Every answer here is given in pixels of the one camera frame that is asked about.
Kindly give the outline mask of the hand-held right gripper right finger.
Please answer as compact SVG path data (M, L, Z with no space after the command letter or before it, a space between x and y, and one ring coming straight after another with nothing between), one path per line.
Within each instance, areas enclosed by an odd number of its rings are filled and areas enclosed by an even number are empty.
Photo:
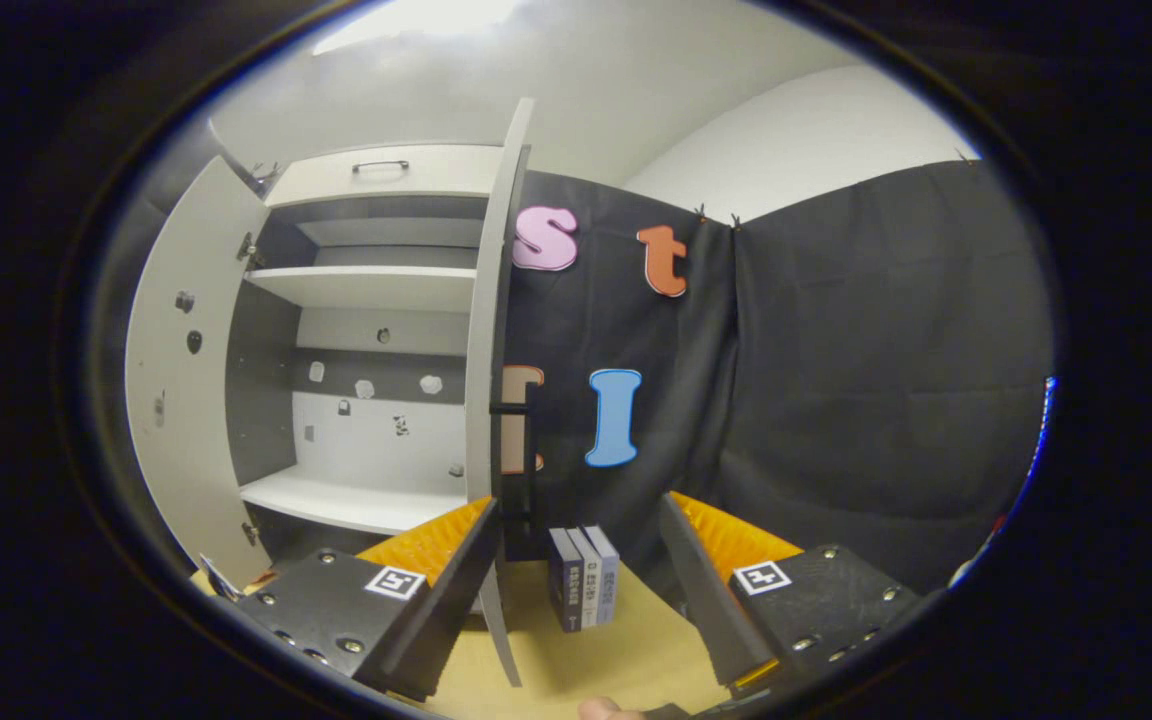
M659 528L687 615L736 698L823 682L932 601L841 544L801 548L676 491L660 498Z

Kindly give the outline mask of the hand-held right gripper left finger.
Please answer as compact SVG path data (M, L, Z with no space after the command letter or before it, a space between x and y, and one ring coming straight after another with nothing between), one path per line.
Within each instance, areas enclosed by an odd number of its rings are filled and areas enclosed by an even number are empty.
M424 702L494 564L502 511L483 497L361 553L321 547L236 601L335 674Z

